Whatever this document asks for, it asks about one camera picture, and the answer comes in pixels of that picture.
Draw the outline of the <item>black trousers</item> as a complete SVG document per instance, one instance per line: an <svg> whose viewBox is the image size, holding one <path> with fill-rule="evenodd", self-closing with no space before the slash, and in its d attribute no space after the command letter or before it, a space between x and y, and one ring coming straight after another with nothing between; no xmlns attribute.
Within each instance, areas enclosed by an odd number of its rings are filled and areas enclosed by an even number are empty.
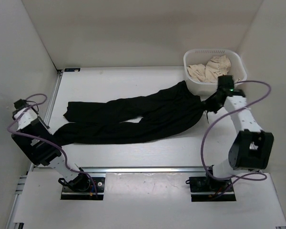
<svg viewBox="0 0 286 229"><path fill-rule="evenodd" d="M69 102L68 121L55 133L61 146L69 144L134 144L170 137L201 119L205 107L185 81L159 92L106 103Z"/></svg>

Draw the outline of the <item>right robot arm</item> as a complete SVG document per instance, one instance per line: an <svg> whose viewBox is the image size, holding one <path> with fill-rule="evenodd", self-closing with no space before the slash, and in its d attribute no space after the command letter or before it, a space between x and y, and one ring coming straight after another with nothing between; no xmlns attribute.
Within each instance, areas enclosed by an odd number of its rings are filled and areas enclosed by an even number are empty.
<svg viewBox="0 0 286 229"><path fill-rule="evenodd" d="M204 184L211 191L217 190L222 181L237 177L242 173L257 173L268 166L274 135L266 132L254 119L250 106L269 96L264 96L254 102L247 103L243 90L235 88L231 75L218 77L216 92L207 98L203 104L207 112L217 113L224 108L227 113L222 117L230 117L236 130L236 138L223 162L207 167L202 163L206 178Z"/></svg>

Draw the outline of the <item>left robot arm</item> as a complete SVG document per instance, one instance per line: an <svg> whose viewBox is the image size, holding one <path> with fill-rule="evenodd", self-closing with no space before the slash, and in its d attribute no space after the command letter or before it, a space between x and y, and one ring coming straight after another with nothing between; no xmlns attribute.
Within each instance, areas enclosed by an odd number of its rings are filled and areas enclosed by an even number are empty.
<svg viewBox="0 0 286 229"><path fill-rule="evenodd" d="M36 166L56 170L62 176L59 183L72 191L89 191L93 185L92 178L83 170L68 164L65 152L49 132L34 105L19 99L14 107L13 123L8 126L8 131L26 157Z"/></svg>

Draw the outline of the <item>beige trousers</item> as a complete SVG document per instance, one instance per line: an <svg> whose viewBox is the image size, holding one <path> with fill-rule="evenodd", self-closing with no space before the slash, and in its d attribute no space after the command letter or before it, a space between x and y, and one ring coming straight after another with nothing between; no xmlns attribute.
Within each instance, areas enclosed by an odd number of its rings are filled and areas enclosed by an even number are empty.
<svg viewBox="0 0 286 229"><path fill-rule="evenodd" d="M226 55L213 56L206 65L194 64L186 67L190 77L199 83L216 83L219 76L228 75L231 61Z"/></svg>

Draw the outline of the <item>white plastic laundry basket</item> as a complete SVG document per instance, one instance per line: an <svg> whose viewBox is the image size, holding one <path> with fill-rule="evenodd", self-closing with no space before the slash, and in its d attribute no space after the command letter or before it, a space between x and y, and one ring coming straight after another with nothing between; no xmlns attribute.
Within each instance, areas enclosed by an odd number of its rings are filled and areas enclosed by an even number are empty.
<svg viewBox="0 0 286 229"><path fill-rule="evenodd" d="M231 75L234 82L247 79L237 53L227 49L192 49L183 57L186 84L190 92L209 96L217 89L219 76Z"/></svg>

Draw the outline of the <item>white front cover board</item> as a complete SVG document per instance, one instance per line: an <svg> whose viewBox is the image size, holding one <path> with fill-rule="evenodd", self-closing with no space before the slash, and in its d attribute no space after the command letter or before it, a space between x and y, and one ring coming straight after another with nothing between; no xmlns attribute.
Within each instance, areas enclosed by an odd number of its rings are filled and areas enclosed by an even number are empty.
<svg viewBox="0 0 286 229"><path fill-rule="evenodd" d="M192 202L188 175L115 174L103 200L62 200L58 175L27 176L14 222L26 229L275 229L286 220L270 178L235 184L236 200Z"/></svg>

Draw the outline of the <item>dark blue label sticker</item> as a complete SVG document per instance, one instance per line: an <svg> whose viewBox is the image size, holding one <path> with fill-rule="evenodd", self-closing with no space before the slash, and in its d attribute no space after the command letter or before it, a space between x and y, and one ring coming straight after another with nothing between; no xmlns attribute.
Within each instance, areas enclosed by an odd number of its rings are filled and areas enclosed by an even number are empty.
<svg viewBox="0 0 286 229"><path fill-rule="evenodd" d="M80 68L65 68L64 72L79 72Z"/></svg>

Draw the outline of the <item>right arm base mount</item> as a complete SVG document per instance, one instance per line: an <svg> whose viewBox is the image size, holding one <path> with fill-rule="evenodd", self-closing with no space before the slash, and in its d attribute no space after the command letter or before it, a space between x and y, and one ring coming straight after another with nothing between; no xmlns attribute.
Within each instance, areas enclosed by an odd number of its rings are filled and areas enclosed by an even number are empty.
<svg viewBox="0 0 286 229"><path fill-rule="evenodd" d="M219 181L209 176L189 177L185 183L189 185L192 202L236 201L231 180Z"/></svg>

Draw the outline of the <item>front aluminium rail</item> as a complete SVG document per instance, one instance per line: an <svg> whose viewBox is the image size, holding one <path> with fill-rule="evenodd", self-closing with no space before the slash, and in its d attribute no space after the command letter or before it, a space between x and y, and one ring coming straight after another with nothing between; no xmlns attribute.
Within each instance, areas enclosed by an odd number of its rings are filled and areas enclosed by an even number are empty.
<svg viewBox="0 0 286 229"><path fill-rule="evenodd" d="M195 173L203 167L82 167L89 173Z"/></svg>

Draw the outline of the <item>left aluminium rail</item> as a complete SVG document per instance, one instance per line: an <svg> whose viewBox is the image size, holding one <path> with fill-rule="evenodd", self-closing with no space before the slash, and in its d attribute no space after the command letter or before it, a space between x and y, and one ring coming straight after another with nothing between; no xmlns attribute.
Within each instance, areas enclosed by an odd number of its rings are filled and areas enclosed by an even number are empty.
<svg viewBox="0 0 286 229"><path fill-rule="evenodd" d="M55 100L56 100L56 97L57 97L57 93L58 93L58 90L59 90L59 86L60 86L60 83L61 83L62 74L63 74L63 70L58 70L58 78L56 80L55 87L54 87L54 90L52 92L52 95L49 98L49 104L48 104L48 107L47 107L47 110L46 110L46 114L45 114L45 119L44 120L45 120L46 124L49 124L49 122L50 122L51 114L52 114L52 111L53 111L53 107L54 107ZM15 195L14 195L14 201L13 201L13 204L12 204L12 207L11 207L11 210L10 210L10 214L9 214L6 226L5 226L6 229L22 229L23 228L24 223L15 223L14 219L15 219L15 215L16 215L16 212L17 212L17 208L18 208L19 202L20 202L20 196L21 196L22 191L23 191L24 186L25 186L27 174L29 172L33 171L34 168L35 168L35 165L34 164L30 164L30 166L28 167L28 170L26 171L26 173L19 177L19 180L18 180L18 183L17 183L17 187L16 187L16 191L15 191Z"/></svg>

